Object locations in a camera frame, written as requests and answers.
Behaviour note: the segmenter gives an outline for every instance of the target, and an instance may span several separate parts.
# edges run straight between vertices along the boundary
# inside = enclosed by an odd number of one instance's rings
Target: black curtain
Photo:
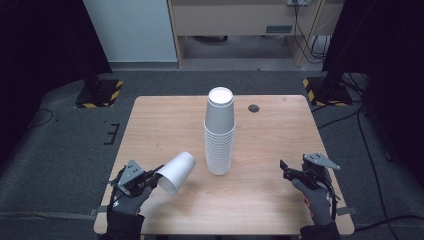
[[[346,0],[323,71],[365,73],[368,116],[388,158],[424,185],[424,4]]]
[[[83,79],[78,58],[95,74],[112,72],[82,0],[0,0],[0,167],[42,97]]]

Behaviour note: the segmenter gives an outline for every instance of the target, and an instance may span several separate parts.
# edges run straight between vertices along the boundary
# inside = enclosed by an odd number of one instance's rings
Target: power outlet
[[[288,6],[294,6],[294,5],[298,5],[298,6],[308,6],[309,4],[311,4],[312,0],[287,0],[287,5]]]

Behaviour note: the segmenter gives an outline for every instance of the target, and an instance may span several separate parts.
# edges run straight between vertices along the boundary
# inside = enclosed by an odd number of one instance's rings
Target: white paper cup
[[[188,152],[182,152],[159,169],[155,174],[161,174],[158,185],[170,194],[177,194],[196,165],[196,160]]]
[[[214,134],[225,134],[234,128],[233,93],[224,87],[209,92],[205,127]]]

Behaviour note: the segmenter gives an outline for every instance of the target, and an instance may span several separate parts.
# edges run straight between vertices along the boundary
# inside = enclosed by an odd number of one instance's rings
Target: robotic hand
[[[113,191],[107,207],[109,234],[133,234],[140,236],[144,216],[140,207],[157,187],[160,174],[155,174],[162,166],[145,172],[133,160],[110,182]]]
[[[302,171],[291,169],[280,160],[283,177],[305,196],[305,203],[311,212],[314,226],[300,229],[303,240],[339,240],[340,234],[335,223],[338,197],[331,185],[331,177],[326,167],[340,170],[321,153],[304,155]]]

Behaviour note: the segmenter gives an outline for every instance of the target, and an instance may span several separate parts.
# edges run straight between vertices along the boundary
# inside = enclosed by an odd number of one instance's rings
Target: table top
[[[259,111],[249,111],[255,104]],[[283,179],[280,159],[301,170],[302,155],[327,156],[305,97],[236,95],[236,130],[231,170],[221,176],[206,166],[204,117],[207,96],[143,96],[135,101],[110,179],[135,160],[152,170],[186,151],[196,166],[177,195],[157,187],[141,207],[142,234],[297,235],[312,225],[304,196]],[[336,194],[345,202],[334,172]],[[109,203],[106,187],[102,205]],[[341,234],[351,234],[350,215],[337,216]],[[106,232],[106,214],[94,230]]]

